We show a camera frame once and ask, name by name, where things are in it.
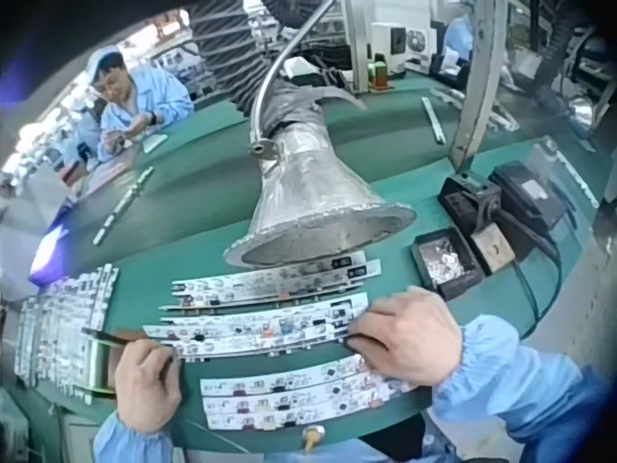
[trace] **floor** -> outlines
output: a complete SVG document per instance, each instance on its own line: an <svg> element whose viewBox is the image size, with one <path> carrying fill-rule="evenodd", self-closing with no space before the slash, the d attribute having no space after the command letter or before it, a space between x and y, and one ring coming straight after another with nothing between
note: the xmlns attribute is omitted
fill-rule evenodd
<svg viewBox="0 0 617 463"><path fill-rule="evenodd" d="M593 366L610 381L617 378L617 358L612 354L617 332L616 236L617 217L610 207L603 207L594 224L594 236L586 243L555 305L524 342L538 350L563 352L580 366ZM519 461L523 446L505 434L502 422L461 426L431 416L461 457Z"/></svg>

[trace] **white circuit board strip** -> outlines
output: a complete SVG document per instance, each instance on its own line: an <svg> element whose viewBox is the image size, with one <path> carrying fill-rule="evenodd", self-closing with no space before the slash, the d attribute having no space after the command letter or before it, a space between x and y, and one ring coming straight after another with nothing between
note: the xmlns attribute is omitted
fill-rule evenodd
<svg viewBox="0 0 617 463"><path fill-rule="evenodd" d="M319 289L319 290L316 290L315 292L304 294L300 297L295 296L295 295L287 295L286 297L284 295L278 295L278 296L272 296L272 297L265 297L265 298L259 299L258 301L255 301L255 300L238 301L238 302L226 302L226 303L220 303L220 304L217 304L217 303L210 304L206 302L205 303L206 305L197 305L195 302L182 302L181 303L182 305L179 305L179 306L161 306L159 307L159 310L167 311L167 312L187 312L187 311L214 312L217 309L239 309L242 307L254 306L255 304L280 303L280 302L286 302L286 301L293 301L294 303L297 303L299 300L303 298L311 298L311 297L321 296L324 294L332 294L333 292L350 291L352 289L358 289L361 286L362 286L362 282L344 283L336 287L331 286L327 289Z"/></svg>
<svg viewBox="0 0 617 463"><path fill-rule="evenodd" d="M391 398L403 394L403 383L396 380L383 382L371 389L332 401L311 404L292 410L248 414L213 414L207 413L208 428L225 431L247 431L293 427L296 425L323 422L332 418L343 417L352 413L380 407Z"/></svg>
<svg viewBox="0 0 617 463"><path fill-rule="evenodd" d="M368 307L365 292L303 306L230 315L169 317L172 325L145 325L150 338L170 340L203 340L239 335L286 335L309 326L335 324L348 319L350 313L363 312Z"/></svg>
<svg viewBox="0 0 617 463"><path fill-rule="evenodd" d="M375 259L324 273L273 280L263 285L238 288L237 290L227 289L223 292L218 289L206 289L202 286L191 286L193 289L184 286L182 291L176 291L174 295L180 299L180 305L185 307L191 305L216 307L234 301L259 301L263 298L275 296L278 299L307 297L324 289L337 290L340 286L375 277L380 275L381 272L381 262L379 259Z"/></svg>
<svg viewBox="0 0 617 463"><path fill-rule="evenodd" d="M181 295L185 293L185 290L192 291L194 289L214 289L218 291L231 289L237 291L241 288L266 285L270 282L288 278L305 277L307 275L323 273L337 268L350 267L365 262L366 256L364 255L364 251L358 251L338 258L297 263L279 268L266 268L253 272L233 273L231 275L197 278L193 280L177 280L172 282L172 294Z"/></svg>
<svg viewBox="0 0 617 463"><path fill-rule="evenodd" d="M357 395L386 382L386 379L377 373L363 371L354 376L296 391L245 397L204 397L203 410L207 415L282 412Z"/></svg>
<svg viewBox="0 0 617 463"><path fill-rule="evenodd" d="M341 327L317 325L281 336L234 336L216 340L162 340L161 343L174 348L183 357L230 357L234 355L257 355L281 352L286 349L304 347L321 342L343 339L347 336L347 324L351 317L343 320Z"/></svg>
<svg viewBox="0 0 617 463"><path fill-rule="evenodd" d="M201 395L232 397L282 393L336 381L367 370L368 367L364 358L356 354L316 367L295 369L283 373L262 374L244 378L202 379L200 382Z"/></svg>

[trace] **right hand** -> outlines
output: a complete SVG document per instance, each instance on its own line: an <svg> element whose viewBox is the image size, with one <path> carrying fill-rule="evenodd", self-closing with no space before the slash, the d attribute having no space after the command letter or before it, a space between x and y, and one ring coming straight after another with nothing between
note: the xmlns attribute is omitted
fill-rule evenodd
<svg viewBox="0 0 617 463"><path fill-rule="evenodd" d="M124 348L116 369L116 395L118 417L126 427L154 433L174 417L182 399L180 361L172 361L161 379L161 371L173 355L170 347L154 340L136 340Z"/></svg>
<svg viewBox="0 0 617 463"><path fill-rule="evenodd" d="M103 143L105 145L105 149L109 152L116 152L118 148L118 144L122 139L122 131L121 130L111 130L109 132L103 132Z"/></svg>
<svg viewBox="0 0 617 463"><path fill-rule="evenodd" d="M461 328L443 299L421 287L375 301L349 334L347 345L373 369L413 386L441 384L461 361Z"/></svg>

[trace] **workbench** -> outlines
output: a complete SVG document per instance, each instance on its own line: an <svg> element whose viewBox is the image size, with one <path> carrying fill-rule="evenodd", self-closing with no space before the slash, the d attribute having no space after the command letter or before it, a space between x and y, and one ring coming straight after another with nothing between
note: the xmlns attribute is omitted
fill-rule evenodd
<svg viewBox="0 0 617 463"><path fill-rule="evenodd" d="M418 77L396 81L391 91L364 96L362 100L367 106L364 112L345 103L325 106L337 155L386 200L410 204L417 213L416 221L406 230L365 249L367 257L381 259L383 267L380 277L367 280L359 289L367 291L370 300L419 285L420 277L409 246L417 235L450 225L436 198L444 179L453 173L446 158L448 145L435 143L420 97L431 98L448 142L453 139L460 112L430 96L430 88L436 85L439 84ZM517 111L533 116L523 116L524 121L519 119L522 129L518 132L488 133L474 159L473 169L487 176L496 165L525 160L536 139L550 134L596 197L601 198L612 162L610 157L586 151L563 123L551 124L547 120L537 123L539 110L534 112L531 100L514 95L506 95L504 99L511 100L508 104L514 108L511 112L515 117L519 117ZM260 192L257 161L248 155L248 123L230 103L223 101L209 106L165 132L169 139L152 153L138 156L132 172L95 192L72 211L65 221L69 234L59 243L68 256L66 265L70 275L105 262L120 268L105 324L105 330L112 334L120 329L139 330L146 323L157 324L162 315L157 308L174 301L172 280L239 271L224 262L223 252L246 233ZM95 247L92 241L98 228L134 179L149 166L154 167L154 174L141 197L129 207L103 244ZM567 220L562 220L554 231L565 281L582 245L590 237L596 210L571 177L560 171L555 181L577 208L577 229L573 230ZM556 284L554 266L534 251L522 263L522 269L543 309ZM449 306L460 323L469 322L481 313L491 313L513 323L522 335L535 324L529 300L511 268L484 280ZM306 368L346 355L349 351L343 345L327 343L274 359L253 356L184 365L183 401L171 425L174 443L190 449L237 451L187 422L205 425L201 378ZM46 432L50 421L43 417L48 402L93 422L102 422L114 409L113 402L108 400L98 399L87 406L68 399L45 382L37 387L40 395L11 392L30 415L34 432L43 441L58 437L57 431ZM430 391L420 390L379 409L324 422L325 443L387 427L429 404ZM299 447L301 431L301 428L289 428L272 433L226 432L225 436L251 452L287 451Z"/></svg>

